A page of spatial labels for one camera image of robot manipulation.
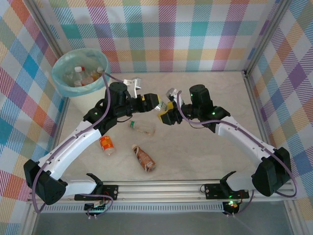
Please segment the trash bin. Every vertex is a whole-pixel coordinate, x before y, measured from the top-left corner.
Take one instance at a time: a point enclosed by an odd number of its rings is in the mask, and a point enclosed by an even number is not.
[[[89,85],[73,87],[70,83],[75,67],[84,67],[86,74],[97,71],[98,67],[110,73],[110,65],[101,51],[83,48],[66,53],[53,66],[51,75],[56,89],[62,96],[69,97],[82,115],[85,115],[100,99],[104,98],[106,87],[102,77]]]

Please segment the orange bottle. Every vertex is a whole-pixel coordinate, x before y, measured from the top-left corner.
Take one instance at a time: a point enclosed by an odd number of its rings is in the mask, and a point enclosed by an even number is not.
[[[109,136],[103,136],[100,138],[99,141],[100,141],[100,145],[101,145],[103,151],[107,155],[111,155],[112,153],[115,152],[115,148],[114,148],[112,140]]]

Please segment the brown bottle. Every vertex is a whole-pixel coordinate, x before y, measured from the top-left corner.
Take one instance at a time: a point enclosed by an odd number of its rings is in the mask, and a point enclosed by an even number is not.
[[[156,163],[147,153],[142,151],[142,149],[137,144],[134,144],[132,149],[137,156],[138,162],[146,172],[150,172],[155,169]]]

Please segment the white floor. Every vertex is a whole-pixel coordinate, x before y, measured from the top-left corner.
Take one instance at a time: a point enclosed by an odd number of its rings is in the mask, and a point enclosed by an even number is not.
[[[191,103],[189,88],[204,84],[217,106],[228,110],[251,133],[260,137],[246,87],[240,72],[173,72],[173,73],[119,73],[119,79],[142,78],[140,94],[156,93],[164,101],[165,94],[174,87],[182,90],[185,103]],[[70,103],[61,141],[82,120],[83,114]],[[156,124],[156,133],[150,137],[133,131],[126,123],[118,123],[109,135],[116,148],[115,154],[106,156],[99,142],[89,146],[66,170],[65,175],[79,177],[93,173],[103,181],[127,180],[199,180],[220,179],[236,170],[253,169],[249,158],[229,141],[213,134],[207,128],[193,129],[180,125],[162,124],[157,111],[134,114],[134,120],[149,120]],[[132,152],[136,143],[156,162],[153,172],[146,173]]]

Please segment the plaid fabric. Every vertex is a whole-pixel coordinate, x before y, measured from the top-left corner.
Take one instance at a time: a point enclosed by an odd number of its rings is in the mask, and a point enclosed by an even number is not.
[[[274,3],[274,5],[273,5],[273,7],[272,7],[270,13],[268,14],[268,17],[267,17],[267,19],[266,19],[266,21],[265,21],[265,23],[264,23],[264,25],[263,25],[263,27],[262,27],[260,33],[259,33],[259,36],[258,36],[258,38],[257,38],[257,40],[256,40],[256,42],[255,42],[255,44],[254,44],[254,46],[253,46],[253,48],[252,48],[250,54],[249,54],[249,56],[248,56],[248,59],[247,59],[247,61],[246,61],[246,63],[245,63],[245,68],[244,68],[244,70],[246,70],[246,68],[248,67],[248,65],[249,65],[249,63],[251,62],[251,59],[252,59],[252,57],[253,57],[253,55],[254,55],[254,53],[255,53],[256,48],[258,48],[258,46],[260,45],[260,42],[263,40],[264,33],[266,32],[268,26],[270,25],[271,20],[274,18],[275,13],[276,13],[277,8],[278,8],[278,5],[279,5],[279,3],[280,3],[281,1],[282,1],[282,0],[275,0],[275,3]]]
[[[313,234],[313,0],[294,0],[252,73],[272,144],[292,155],[299,203]]]
[[[0,0],[0,235],[14,235],[30,189],[23,164],[47,154],[64,100],[56,56],[22,0]]]
[[[112,72],[241,70],[268,0],[37,0],[63,52],[103,51]]]

